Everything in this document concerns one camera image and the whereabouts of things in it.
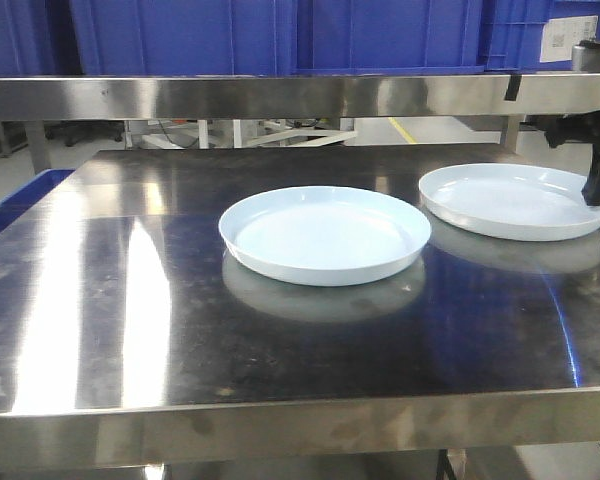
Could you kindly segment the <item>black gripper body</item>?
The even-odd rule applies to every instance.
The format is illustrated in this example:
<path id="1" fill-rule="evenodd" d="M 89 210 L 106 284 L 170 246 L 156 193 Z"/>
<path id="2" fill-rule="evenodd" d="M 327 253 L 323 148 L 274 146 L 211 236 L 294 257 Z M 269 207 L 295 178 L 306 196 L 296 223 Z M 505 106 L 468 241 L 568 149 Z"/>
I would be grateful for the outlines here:
<path id="1" fill-rule="evenodd" d="M 600 148 L 600 110 L 553 120 L 545 131 L 545 139 L 551 148 L 568 142 L 589 143 Z"/>

